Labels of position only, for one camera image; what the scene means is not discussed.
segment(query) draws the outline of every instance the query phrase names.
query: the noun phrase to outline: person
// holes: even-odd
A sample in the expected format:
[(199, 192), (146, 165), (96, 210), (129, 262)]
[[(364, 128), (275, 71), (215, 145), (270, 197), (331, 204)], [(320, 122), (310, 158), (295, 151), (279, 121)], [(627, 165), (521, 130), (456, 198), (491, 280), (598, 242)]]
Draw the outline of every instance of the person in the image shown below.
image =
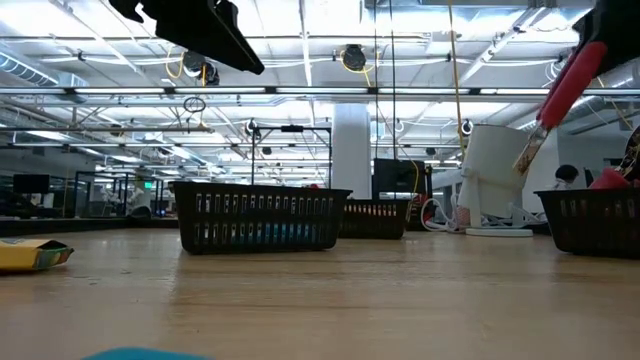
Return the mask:
[(552, 190), (569, 190), (578, 177), (578, 169), (573, 165), (562, 165), (556, 170), (556, 182)]

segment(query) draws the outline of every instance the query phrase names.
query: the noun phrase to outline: cardboard box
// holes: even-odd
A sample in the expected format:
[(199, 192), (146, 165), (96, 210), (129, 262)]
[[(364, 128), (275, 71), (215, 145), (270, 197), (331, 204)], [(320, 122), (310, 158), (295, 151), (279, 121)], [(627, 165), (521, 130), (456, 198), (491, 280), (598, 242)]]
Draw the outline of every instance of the cardboard box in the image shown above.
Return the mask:
[(73, 248), (46, 239), (0, 239), (0, 270), (43, 270), (64, 264)]

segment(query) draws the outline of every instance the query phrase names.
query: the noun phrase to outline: ceiling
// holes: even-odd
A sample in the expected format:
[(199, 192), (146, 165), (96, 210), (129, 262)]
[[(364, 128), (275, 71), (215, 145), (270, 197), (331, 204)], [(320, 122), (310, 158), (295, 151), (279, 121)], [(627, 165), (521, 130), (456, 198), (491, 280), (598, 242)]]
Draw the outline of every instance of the ceiling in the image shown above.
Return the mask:
[[(397, 0), (391, 21), (388, 1), (383, 1), (374, 16), (364, 7), (371, 3), (358, 0), (233, 0), (239, 8), (238, 28), (266, 66), (261, 75), (240, 72), (216, 64), (220, 87), (295, 86), (295, 87), (415, 87), (450, 88), (453, 82), (449, 14), (444, 1), (417, 5), (420, 1)], [(549, 88), (564, 65), (564, 57), (577, 44), (578, 35), (571, 25), (590, 9), (590, 0), (558, 0), (560, 8), (529, 9), (527, 1), (477, 0), (457, 1), (454, 24), (455, 50), (460, 86), (465, 88)], [(514, 31), (521, 26), (521, 31)], [(50, 76), (70, 73), (90, 87), (172, 87), (201, 86), (199, 81), (180, 72), (180, 56), (185, 49), (156, 38), (155, 23), (129, 21), (110, 7), (106, 0), (73, 0), (62, 4), (56, 0), (1, 0), (0, 53), (3, 49), (21, 61)], [(347, 71), (340, 53), (348, 44), (358, 44), (367, 57), (368, 77)], [(375, 57), (378, 54), (378, 65)], [(34, 86), (12, 74), (0, 72), (0, 86)], [(233, 94), (203, 97), (207, 108), (198, 114), (184, 114), (185, 97), (161, 96), (88, 96), (82, 104), (54, 96), (27, 94), (5, 96), (0, 124), (6, 127), (60, 127), (80, 121), (89, 129), (123, 127), (144, 128), (147, 140), (167, 144), (215, 144), (217, 147), (183, 147), (188, 156), (159, 151), (160, 145), (135, 151), (125, 148), (93, 148), (96, 160), (102, 155), (126, 155), (141, 159), (139, 163), (156, 166), (204, 165), (206, 171), (179, 169), (183, 175), (212, 175), (220, 166), (229, 181), (244, 181), (251, 148), (230, 144), (247, 143), (244, 131), (248, 120), (260, 126), (288, 124), (330, 127), (334, 105), (353, 102), (343, 96), (275, 96)], [(518, 99), (464, 98), (460, 104), (463, 119), (525, 127), (535, 116), (539, 101)], [(449, 159), (457, 144), (457, 106), (454, 96), (424, 98), (389, 97), (375, 102), (359, 98), (371, 114), (383, 124), (379, 145), (396, 141), (404, 144), (445, 144), (435, 157), (427, 156), (423, 147), (402, 149), (401, 157), (415, 160)], [(572, 125), (590, 126), (602, 122), (599, 117), (578, 119)], [(192, 132), (203, 124), (209, 132)], [(149, 128), (190, 127), (189, 133), (156, 133)], [(619, 136), (617, 125), (596, 126), (579, 136), (595, 133)], [(86, 131), (71, 134), (77, 143), (137, 143), (144, 134), (126, 132), (114, 137), (109, 132)], [(327, 159), (328, 150), (322, 134), (283, 134), (274, 132), (269, 142), (298, 143), (296, 148), (274, 147), (271, 155), (257, 153), (264, 162), (264, 181), (274, 178), (288, 184), (317, 181), (326, 170), (317, 159)], [(21, 142), (69, 142), (20, 134)], [(390, 156), (391, 147), (378, 149), (378, 156)], [(292, 163), (291, 176), (283, 177), (268, 169), (276, 159), (305, 159)], [(138, 163), (110, 158), (110, 163), (137, 166)]]

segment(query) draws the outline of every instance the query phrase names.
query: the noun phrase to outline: lamp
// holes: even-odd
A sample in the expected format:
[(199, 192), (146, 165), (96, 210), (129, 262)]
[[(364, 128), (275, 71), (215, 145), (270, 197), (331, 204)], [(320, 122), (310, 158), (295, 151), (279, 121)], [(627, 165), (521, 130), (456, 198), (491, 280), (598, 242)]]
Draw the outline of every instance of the lamp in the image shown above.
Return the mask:
[[(471, 227), (467, 235), (528, 237), (531, 230), (517, 228), (513, 202), (526, 181), (526, 173), (513, 170), (528, 134), (493, 125), (475, 126), (462, 164), (462, 188), (458, 205), (469, 209)], [(513, 226), (487, 226), (482, 215), (512, 218)]]

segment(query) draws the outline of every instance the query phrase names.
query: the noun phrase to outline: wooden table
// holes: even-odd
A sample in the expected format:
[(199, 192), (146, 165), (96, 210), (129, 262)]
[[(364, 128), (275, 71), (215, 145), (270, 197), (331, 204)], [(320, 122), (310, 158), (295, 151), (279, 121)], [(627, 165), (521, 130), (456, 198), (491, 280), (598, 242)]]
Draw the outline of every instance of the wooden table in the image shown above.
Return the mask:
[(144, 346), (217, 359), (638, 359), (640, 262), (550, 238), (411, 233), (192, 257), (176, 230), (58, 234), (66, 266), (0, 277), (2, 359)]

